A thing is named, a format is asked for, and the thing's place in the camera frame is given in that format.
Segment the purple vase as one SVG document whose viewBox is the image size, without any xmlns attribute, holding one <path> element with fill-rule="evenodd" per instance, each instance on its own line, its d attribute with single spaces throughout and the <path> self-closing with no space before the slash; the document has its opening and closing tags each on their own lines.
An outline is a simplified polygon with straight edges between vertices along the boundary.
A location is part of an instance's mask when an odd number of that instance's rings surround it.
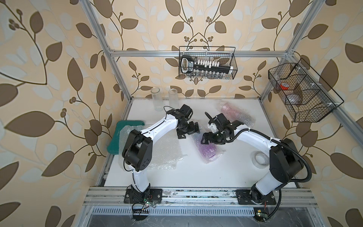
<svg viewBox="0 0 363 227">
<path fill-rule="evenodd" d="M 216 161 L 218 158 L 222 157 L 225 150 L 222 150 L 218 145 L 209 143 L 202 144 L 203 139 L 202 133 L 196 133 L 191 135 L 192 141 L 199 153 L 200 158 L 205 164 Z"/>
</svg>

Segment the pink vase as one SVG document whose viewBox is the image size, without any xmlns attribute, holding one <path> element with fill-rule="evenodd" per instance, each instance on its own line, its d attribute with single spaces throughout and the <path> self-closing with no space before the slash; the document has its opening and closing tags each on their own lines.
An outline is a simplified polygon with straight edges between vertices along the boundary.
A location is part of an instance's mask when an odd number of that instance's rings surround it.
<svg viewBox="0 0 363 227">
<path fill-rule="evenodd" d="M 239 121 L 250 128 L 255 126 L 256 119 L 249 113 L 249 111 L 239 108 L 230 102 L 226 101 L 217 104 L 217 109 L 224 114 L 230 122 Z"/>
</svg>

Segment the clear bubble wrap sheet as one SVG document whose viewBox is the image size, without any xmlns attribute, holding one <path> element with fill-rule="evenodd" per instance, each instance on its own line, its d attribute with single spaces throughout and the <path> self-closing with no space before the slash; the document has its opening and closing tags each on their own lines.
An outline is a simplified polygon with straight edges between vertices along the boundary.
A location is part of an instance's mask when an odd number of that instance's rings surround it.
<svg viewBox="0 0 363 227">
<path fill-rule="evenodd" d="M 141 130 L 141 126 L 134 126 L 132 130 Z M 119 151 L 118 163 L 123 167 L 122 149 Z M 177 162 L 184 159 L 176 130 L 169 131 L 166 135 L 153 143 L 152 159 L 148 165 L 148 170 L 175 170 Z"/>
</svg>

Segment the clear ribbed glass vase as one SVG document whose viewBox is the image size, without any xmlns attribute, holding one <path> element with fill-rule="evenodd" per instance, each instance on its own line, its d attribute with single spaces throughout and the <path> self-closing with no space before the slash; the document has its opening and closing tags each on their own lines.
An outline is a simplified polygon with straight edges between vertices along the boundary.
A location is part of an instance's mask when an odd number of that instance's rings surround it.
<svg viewBox="0 0 363 227">
<path fill-rule="evenodd" d="M 169 106 L 174 109 L 179 109 L 179 97 L 178 97 L 178 91 L 176 89 L 170 89 L 168 92 L 169 95 Z"/>
</svg>

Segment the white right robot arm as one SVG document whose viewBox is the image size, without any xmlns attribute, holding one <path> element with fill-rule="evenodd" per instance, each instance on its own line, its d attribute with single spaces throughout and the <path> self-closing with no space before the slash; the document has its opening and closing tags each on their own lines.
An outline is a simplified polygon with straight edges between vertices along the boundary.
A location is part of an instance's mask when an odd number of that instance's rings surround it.
<svg viewBox="0 0 363 227">
<path fill-rule="evenodd" d="M 266 196 L 272 191 L 281 189 L 290 182 L 306 183 L 312 178 L 312 169 L 309 163 L 297 152 L 291 140 L 279 140 L 264 133 L 251 129 L 237 122 L 215 132 L 203 134 L 201 144 L 224 145 L 236 140 L 245 142 L 267 155 L 269 158 L 269 171 L 251 188 L 251 194 Z"/>
</svg>

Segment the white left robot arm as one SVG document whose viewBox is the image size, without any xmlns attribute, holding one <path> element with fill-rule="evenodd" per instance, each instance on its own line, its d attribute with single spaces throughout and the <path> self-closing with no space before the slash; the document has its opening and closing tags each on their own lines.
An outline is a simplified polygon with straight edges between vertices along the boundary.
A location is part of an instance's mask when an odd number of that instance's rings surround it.
<svg viewBox="0 0 363 227">
<path fill-rule="evenodd" d="M 199 133 L 197 122 L 191 121 L 193 110 L 183 105 L 179 109 L 166 111 L 165 117 L 154 125 L 141 131 L 132 130 L 127 138 L 122 157 L 124 163 L 131 168 L 132 189 L 145 194 L 150 188 L 146 168 L 152 160 L 154 144 L 169 131 L 176 130 L 178 139 L 185 139 L 187 135 Z"/>
</svg>

